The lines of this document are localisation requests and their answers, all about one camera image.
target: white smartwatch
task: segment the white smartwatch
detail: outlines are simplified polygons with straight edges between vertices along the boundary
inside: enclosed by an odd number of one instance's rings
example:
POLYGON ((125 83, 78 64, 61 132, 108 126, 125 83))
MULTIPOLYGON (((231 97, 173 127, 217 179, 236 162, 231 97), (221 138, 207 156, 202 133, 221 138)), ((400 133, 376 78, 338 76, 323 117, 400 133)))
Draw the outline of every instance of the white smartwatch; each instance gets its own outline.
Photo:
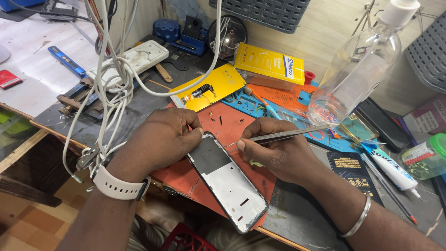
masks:
POLYGON ((102 164, 94 169, 91 179, 99 191, 108 197, 136 201, 145 194, 151 180, 150 176, 147 176, 142 183, 125 182, 111 175, 102 164))

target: replacement display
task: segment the replacement display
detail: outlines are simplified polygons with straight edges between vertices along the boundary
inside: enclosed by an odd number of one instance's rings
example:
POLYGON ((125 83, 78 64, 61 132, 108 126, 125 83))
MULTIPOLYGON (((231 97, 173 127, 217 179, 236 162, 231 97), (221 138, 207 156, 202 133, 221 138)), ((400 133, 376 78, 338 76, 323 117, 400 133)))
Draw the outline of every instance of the replacement display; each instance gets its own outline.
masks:
POLYGON ((247 233, 268 203, 211 132, 188 155, 237 231, 247 233))

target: white table surface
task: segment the white table surface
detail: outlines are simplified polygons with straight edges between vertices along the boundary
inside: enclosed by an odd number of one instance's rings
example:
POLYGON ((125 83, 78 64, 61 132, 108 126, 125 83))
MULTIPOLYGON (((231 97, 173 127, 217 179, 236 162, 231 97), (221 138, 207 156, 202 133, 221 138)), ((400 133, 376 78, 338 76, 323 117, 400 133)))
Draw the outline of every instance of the white table surface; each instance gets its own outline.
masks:
MULTIPOLYGON (((76 19, 94 41, 94 24, 76 19)), ((0 19, 0 44, 11 56, 0 63, 23 83, 7 90, 0 88, 0 103, 36 117, 57 102, 56 97, 73 88, 80 78, 52 56, 48 47, 56 46, 80 67, 87 70, 98 63, 94 46, 66 21, 48 23, 35 14, 21 22, 0 19)))

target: blue repair mat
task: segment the blue repair mat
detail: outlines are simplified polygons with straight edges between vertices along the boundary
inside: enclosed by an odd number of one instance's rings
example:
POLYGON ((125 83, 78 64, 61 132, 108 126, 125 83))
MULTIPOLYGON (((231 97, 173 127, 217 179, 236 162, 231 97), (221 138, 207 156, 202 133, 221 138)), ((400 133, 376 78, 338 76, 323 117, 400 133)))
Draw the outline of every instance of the blue repair mat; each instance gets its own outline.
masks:
MULTIPOLYGON (((277 112, 277 114, 282 117, 283 120, 288 120, 293 122, 298 128, 304 129, 311 125, 308 118, 305 118, 297 113, 289 111, 280 105, 277 105, 269 100, 265 101, 271 105, 271 107, 277 112)), ((301 92, 299 95, 299 102, 304 105, 308 105, 310 101, 310 96, 306 92, 301 92)), ((234 109, 237 109, 251 117, 268 117, 263 103, 258 100, 253 95, 246 95, 242 90, 238 90, 233 94, 223 98, 220 102, 223 102, 226 105, 231 106, 234 109)), ((363 153, 361 151, 361 147, 354 144, 350 138, 343 133, 343 131, 339 127, 335 127, 336 132, 340 136, 340 138, 332 137, 330 131, 328 129, 316 131, 312 133, 304 134, 308 141, 320 145, 326 149, 331 151, 341 151, 341 152, 356 152, 363 153)))

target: hand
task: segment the hand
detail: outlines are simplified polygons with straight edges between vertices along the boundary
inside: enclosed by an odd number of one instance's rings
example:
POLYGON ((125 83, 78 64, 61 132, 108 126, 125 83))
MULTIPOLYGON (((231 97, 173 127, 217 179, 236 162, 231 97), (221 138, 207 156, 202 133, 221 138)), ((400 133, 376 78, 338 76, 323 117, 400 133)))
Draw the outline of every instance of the hand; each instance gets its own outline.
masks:
POLYGON ((298 135, 262 146, 248 139, 292 130, 298 130, 298 127, 289 121, 260 117, 246 127, 237 147, 244 153, 244 161, 253 159, 279 179, 303 185, 318 170, 327 169, 311 150, 305 136, 298 135))
POLYGON ((139 183, 150 172, 181 160, 201 142, 203 132, 194 111, 157 109, 135 130, 107 170, 118 179, 139 183))

